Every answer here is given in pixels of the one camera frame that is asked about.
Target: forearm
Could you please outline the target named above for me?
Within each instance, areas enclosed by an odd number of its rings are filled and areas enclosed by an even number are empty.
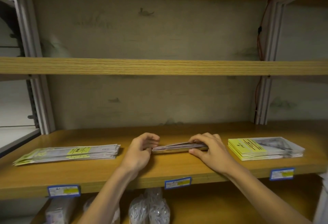
[[[132,178],[132,172],[118,167],[79,220],[78,224],[111,223],[121,196]]]
[[[246,168],[236,166],[227,177],[240,189],[268,223],[311,223],[262,184]]]

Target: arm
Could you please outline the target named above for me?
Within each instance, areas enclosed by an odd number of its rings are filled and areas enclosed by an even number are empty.
[[[209,148],[207,153],[198,149],[190,149],[189,153],[200,158],[212,170],[230,179],[267,223],[311,223],[262,184],[248,169],[237,163],[227,151],[218,134],[198,134],[191,137],[189,142],[197,140],[207,144]]]
[[[158,142],[159,136],[150,133],[144,133],[133,139],[122,163],[105,183],[78,224],[112,223],[126,186],[147,165],[151,149],[158,146]]]

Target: stack of envelopes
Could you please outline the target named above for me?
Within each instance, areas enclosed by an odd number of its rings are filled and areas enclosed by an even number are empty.
[[[283,137],[228,139],[228,147],[242,161],[302,157],[305,151]]]
[[[36,149],[13,162],[14,165],[67,160],[115,159],[120,145],[49,147]]]
[[[192,148],[197,148],[199,150],[208,150],[207,145],[205,145],[203,142],[197,142],[197,143],[184,142],[184,143],[155,147],[152,149],[152,153],[154,154],[180,153],[180,152],[187,152],[189,151],[189,149]]]

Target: price tag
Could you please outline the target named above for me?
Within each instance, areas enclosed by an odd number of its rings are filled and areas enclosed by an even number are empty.
[[[81,191],[79,185],[52,185],[48,186],[49,198],[54,197],[79,197]]]
[[[180,179],[174,179],[174,180],[166,180],[164,185],[165,189],[174,189],[174,188],[180,188],[184,186],[191,185],[191,176],[184,177]]]
[[[294,170],[294,168],[272,170],[270,174],[270,181],[293,179]]]

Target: hand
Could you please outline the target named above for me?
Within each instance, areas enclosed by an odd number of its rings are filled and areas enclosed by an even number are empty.
[[[218,134],[197,134],[190,138],[189,142],[201,141],[208,146],[207,152],[199,149],[190,149],[189,153],[200,158],[212,170],[228,175],[234,168],[240,166],[222,143]]]
[[[121,168],[133,173],[132,180],[147,165],[152,148],[157,147],[158,142],[159,136],[150,133],[144,133],[132,140],[120,165]]]

